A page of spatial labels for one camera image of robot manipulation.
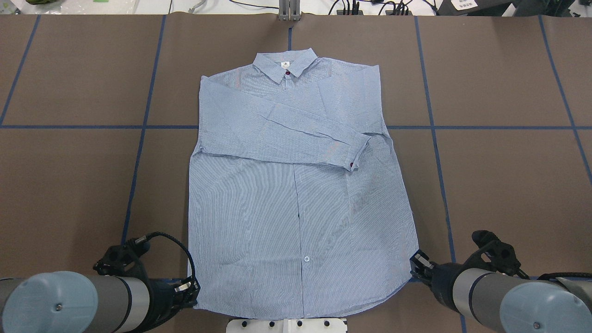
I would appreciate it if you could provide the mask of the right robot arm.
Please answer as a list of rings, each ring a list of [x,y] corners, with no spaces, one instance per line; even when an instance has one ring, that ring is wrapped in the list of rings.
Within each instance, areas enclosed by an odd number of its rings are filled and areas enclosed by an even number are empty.
[[[444,307],[497,333],[589,333],[591,280],[522,279],[474,264],[436,264],[423,251],[410,258],[412,276]]]

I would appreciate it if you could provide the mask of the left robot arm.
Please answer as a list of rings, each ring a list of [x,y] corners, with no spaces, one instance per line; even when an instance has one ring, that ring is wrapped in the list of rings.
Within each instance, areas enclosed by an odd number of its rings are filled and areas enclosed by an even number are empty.
[[[56,271],[2,278],[3,333],[145,333],[196,305],[199,283]]]

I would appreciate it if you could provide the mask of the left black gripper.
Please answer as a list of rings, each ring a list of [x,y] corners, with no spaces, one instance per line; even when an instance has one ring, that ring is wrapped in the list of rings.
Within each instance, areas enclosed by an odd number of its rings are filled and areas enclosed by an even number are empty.
[[[163,324],[185,308],[197,304],[201,290],[196,278],[143,280],[149,292],[149,308],[143,324]]]

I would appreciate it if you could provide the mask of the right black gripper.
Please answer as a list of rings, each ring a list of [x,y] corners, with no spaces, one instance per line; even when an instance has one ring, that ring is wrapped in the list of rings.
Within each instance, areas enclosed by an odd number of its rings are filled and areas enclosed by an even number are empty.
[[[421,283],[429,283],[436,301],[446,308],[457,310],[453,300],[453,286],[463,272],[459,263],[436,264],[420,249],[412,255],[412,277]]]

